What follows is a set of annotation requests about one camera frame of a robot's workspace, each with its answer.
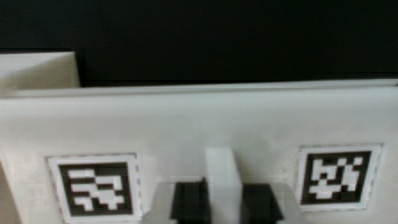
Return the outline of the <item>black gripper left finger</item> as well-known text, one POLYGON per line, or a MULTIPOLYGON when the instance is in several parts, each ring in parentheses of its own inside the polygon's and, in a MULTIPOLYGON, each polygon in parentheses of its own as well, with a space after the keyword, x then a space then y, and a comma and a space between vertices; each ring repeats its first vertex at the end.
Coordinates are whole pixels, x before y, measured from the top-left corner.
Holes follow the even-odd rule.
POLYGON ((177 182, 170 219, 175 224, 211 224, 207 182, 177 182))

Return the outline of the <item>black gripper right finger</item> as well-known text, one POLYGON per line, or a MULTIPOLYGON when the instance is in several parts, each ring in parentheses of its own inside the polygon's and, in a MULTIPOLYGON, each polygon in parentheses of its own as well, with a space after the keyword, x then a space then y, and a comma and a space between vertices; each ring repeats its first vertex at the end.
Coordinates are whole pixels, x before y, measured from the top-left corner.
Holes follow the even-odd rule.
POLYGON ((243 185, 239 224, 277 224, 284 220, 271 187, 264 183, 243 185))

